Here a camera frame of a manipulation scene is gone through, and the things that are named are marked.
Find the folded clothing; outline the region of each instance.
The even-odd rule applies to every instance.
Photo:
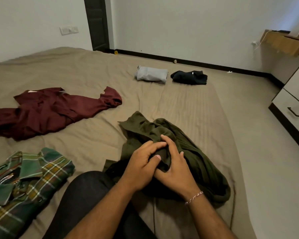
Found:
[[[207,84],[207,75],[202,71],[191,71],[183,72],[177,71],[171,74],[171,78],[174,82],[187,84],[187,85],[206,85]]]
[[[72,161],[51,148],[21,151],[0,165],[0,239],[13,239],[32,222],[74,172]]]
[[[133,152],[149,140],[161,141],[160,135],[163,134],[175,142],[179,152],[184,152],[184,157],[197,185],[213,207],[218,208],[229,200],[231,189],[227,179],[178,127],[163,118],[149,122],[140,112],[135,112],[127,121],[120,122],[120,126],[126,131],[127,136],[127,142],[122,147],[121,159],[116,163],[112,161],[105,163],[108,168],[106,174],[115,182],[123,175]],[[157,168],[167,172],[171,166],[168,148],[158,150],[153,156],[156,154],[162,158]],[[176,193],[155,178],[144,188],[143,192],[153,197],[181,200]]]
[[[156,69],[150,67],[138,66],[135,74],[135,78],[146,81],[156,81],[165,84],[168,75],[167,69]]]
[[[18,108],[0,108],[0,136],[15,140],[57,132],[122,104],[121,96],[111,87],[106,87],[99,99],[69,95],[62,88],[26,90],[14,99]]]

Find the wall socket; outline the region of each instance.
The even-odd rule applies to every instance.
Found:
[[[61,35],[68,35],[68,34],[73,34],[73,33],[78,33],[79,29],[76,26],[64,26],[60,27],[60,32]]]

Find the white drawer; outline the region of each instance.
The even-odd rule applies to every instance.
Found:
[[[272,102],[299,131],[299,101],[282,89]]]

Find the person's right hand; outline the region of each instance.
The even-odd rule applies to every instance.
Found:
[[[200,189],[189,170],[184,152],[179,154],[176,144],[168,136],[161,135],[161,138],[168,145],[171,154],[171,167],[166,173],[156,169],[154,177],[163,185],[178,193],[184,201],[189,201],[200,192]]]

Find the forearm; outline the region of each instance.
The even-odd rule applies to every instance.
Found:
[[[119,181],[66,239],[112,239],[132,195],[133,191]]]
[[[184,198],[188,201],[199,192],[197,188]],[[236,239],[204,195],[197,196],[188,207],[200,239]]]

